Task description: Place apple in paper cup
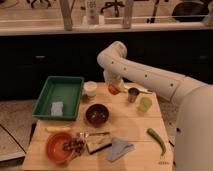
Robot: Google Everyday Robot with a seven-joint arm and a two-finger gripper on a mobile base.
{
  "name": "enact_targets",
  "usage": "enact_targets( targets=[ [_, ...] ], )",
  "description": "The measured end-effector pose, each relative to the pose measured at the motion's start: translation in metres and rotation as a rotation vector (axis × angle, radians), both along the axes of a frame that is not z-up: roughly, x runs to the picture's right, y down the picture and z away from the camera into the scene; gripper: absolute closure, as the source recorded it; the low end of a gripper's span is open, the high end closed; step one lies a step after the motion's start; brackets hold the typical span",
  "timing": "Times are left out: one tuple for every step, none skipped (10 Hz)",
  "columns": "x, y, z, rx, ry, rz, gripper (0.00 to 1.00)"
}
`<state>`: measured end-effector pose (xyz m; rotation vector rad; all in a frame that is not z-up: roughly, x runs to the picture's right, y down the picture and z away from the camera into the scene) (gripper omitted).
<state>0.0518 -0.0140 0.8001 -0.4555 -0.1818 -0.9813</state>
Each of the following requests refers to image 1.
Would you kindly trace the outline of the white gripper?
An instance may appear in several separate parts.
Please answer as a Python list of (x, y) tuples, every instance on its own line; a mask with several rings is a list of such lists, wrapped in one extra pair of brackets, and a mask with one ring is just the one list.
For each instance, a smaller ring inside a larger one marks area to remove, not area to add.
[(106, 83), (114, 85), (118, 90), (124, 89), (124, 81), (121, 76), (107, 70), (103, 72), (103, 75)]

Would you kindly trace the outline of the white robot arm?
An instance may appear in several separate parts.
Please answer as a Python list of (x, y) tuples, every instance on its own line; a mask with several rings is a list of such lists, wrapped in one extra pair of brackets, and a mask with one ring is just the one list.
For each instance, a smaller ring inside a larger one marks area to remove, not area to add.
[(98, 54), (106, 82), (128, 79), (179, 106), (172, 171), (213, 171), (213, 85), (126, 56), (120, 41)]

